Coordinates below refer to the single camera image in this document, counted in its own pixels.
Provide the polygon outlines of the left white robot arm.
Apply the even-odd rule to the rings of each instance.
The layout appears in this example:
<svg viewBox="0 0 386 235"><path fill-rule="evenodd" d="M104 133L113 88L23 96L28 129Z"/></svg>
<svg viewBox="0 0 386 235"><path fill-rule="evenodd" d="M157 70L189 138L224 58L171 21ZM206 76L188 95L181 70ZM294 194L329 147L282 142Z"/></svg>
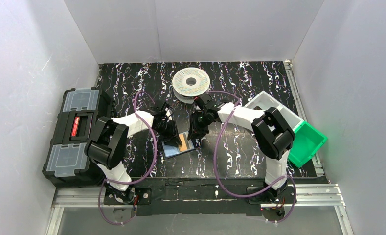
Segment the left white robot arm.
<svg viewBox="0 0 386 235"><path fill-rule="evenodd" d="M129 204L136 197L132 179L122 162L127 138L151 128L159 134L164 144L181 146L182 141L172 114L170 105L158 100L145 111L135 111L119 118L100 117L97 120L84 152L103 171L108 183L106 188L118 202Z"/></svg>

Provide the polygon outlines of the black plastic toolbox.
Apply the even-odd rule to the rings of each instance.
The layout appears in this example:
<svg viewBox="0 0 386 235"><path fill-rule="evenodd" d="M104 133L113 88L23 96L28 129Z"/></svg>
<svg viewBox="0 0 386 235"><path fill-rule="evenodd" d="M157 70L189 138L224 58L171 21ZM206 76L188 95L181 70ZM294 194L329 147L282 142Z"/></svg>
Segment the black plastic toolbox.
<svg viewBox="0 0 386 235"><path fill-rule="evenodd" d="M57 188L97 186L102 170L84 153L97 119L114 115L114 100L96 87L66 90L42 174Z"/></svg>

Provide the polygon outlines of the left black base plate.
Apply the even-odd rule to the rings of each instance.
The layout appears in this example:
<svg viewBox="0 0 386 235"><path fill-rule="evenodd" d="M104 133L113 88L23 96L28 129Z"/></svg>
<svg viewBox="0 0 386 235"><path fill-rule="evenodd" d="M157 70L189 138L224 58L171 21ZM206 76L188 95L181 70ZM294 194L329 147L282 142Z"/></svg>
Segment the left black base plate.
<svg viewBox="0 0 386 235"><path fill-rule="evenodd" d="M150 205L151 196L150 188L129 187L126 191L118 191L107 186L101 199L105 205Z"/></svg>

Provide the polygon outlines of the yellow orange credit card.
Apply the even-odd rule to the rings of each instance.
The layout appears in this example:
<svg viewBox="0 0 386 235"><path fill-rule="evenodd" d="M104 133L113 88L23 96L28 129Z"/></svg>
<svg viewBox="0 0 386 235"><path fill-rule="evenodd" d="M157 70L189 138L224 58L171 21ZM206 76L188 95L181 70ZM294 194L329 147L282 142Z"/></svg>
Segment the yellow orange credit card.
<svg viewBox="0 0 386 235"><path fill-rule="evenodd" d="M188 139L188 131L179 134L179 138L181 140L181 145L179 145L178 150L183 152L189 152L195 149L195 145L192 140Z"/></svg>

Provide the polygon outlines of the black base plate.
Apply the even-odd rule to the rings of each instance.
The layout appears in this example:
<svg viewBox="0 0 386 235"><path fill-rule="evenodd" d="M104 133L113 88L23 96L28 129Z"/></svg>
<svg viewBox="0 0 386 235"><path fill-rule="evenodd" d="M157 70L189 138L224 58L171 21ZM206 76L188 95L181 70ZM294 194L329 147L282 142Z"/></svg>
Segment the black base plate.
<svg viewBox="0 0 386 235"><path fill-rule="evenodd" d="M129 187L126 191L118 191L107 186L101 199L105 205L150 205L151 196L150 188Z"/></svg>
<svg viewBox="0 0 386 235"><path fill-rule="evenodd" d="M293 186L282 186L281 188L268 189L266 192L247 198L249 204L268 204L270 207L281 207L294 202L296 192Z"/></svg>

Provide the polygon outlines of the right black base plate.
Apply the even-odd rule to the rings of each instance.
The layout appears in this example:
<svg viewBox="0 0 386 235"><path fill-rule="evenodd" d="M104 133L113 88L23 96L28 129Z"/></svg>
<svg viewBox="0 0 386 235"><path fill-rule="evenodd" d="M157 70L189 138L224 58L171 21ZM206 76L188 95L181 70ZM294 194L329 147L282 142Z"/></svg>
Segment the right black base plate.
<svg viewBox="0 0 386 235"><path fill-rule="evenodd" d="M282 186L281 188L268 189L266 192L247 198L249 204L268 204L270 207L281 207L294 202L296 192L293 186Z"/></svg>

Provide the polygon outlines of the white plastic bin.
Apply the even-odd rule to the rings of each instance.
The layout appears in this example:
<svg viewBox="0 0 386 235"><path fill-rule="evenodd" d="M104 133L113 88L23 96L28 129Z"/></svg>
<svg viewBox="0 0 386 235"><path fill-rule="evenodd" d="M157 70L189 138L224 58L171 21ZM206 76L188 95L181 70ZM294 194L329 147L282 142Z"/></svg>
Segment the white plastic bin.
<svg viewBox="0 0 386 235"><path fill-rule="evenodd" d="M285 105L280 103L278 100L273 98L266 91L262 91L257 96L252 98L244 107L250 109L261 109L267 110L271 107L278 109L287 123L290 125L292 130L297 133L300 125L304 122L302 118L300 118L297 114L287 108Z"/></svg>

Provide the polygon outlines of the green plastic bin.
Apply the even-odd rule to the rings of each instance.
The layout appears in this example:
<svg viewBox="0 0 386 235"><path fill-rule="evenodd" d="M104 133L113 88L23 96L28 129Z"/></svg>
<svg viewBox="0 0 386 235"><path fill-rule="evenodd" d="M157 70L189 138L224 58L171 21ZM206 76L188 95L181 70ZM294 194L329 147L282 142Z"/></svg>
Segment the green plastic bin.
<svg viewBox="0 0 386 235"><path fill-rule="evenodd" d="M301 168L314 157L326 141L327 137L323 133L304 121L295 130L295 140L288 156L289 161Z"/></svg>

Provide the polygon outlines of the white filament spool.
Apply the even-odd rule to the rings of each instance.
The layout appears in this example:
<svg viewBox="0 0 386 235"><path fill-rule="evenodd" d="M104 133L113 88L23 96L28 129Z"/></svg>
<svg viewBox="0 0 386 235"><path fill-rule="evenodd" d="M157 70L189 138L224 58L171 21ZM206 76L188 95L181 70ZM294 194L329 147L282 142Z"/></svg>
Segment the white filament spool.
<svg viewBox="0 0 386 235"><path fill-rule="evenodd" d="M179 70L172 78L173 92L177 100L192 104L194 98L209 92L209 75L200 68L188 67Z"/></svg>

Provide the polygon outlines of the aluminium frame rail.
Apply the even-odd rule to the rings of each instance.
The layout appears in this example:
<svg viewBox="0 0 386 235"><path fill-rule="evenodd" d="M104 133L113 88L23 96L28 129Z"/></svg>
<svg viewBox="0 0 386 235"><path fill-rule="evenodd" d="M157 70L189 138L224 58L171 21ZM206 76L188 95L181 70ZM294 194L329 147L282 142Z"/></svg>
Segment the aluminium frame rail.
<svg viewBox="0 0 386 235"><path fill-rule="evenodd" d="M98 196L105 195L98 188L66 188L55 192L51 205L47 235L56 235L60 228L65 208L96 208ZM341 231L352 235L351 224L345 210L345 201L337 184L297 184L296 206L333 206L335 208Z"/></svg>

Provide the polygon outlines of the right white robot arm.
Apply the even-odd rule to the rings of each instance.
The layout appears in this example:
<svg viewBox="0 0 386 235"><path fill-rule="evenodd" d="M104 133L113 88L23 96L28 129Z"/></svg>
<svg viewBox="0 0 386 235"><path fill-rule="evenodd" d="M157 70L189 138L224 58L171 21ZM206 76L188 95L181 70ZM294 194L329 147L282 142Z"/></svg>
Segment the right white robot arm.
<svg viewBox="0 0 386 235"><path fill-rule="evenodd" d="M213 152L213 169L219 186L230 196L251 198L268 191L273 197L278 196L286 187L287 160L295 140L295 133L281 112L274 107L267 110L255 110L243 107L238 101L222 102L213 99L209 94L193 98L197 110L190 115L189 139L200 139L209 133L209 125L223 123L216 139ZM228 124L243 127L254 133L259 149L266 157L266 176L264 187L251 194L236 194L229 191L222 183L218 171L217 149L223 132Z"/></svg>

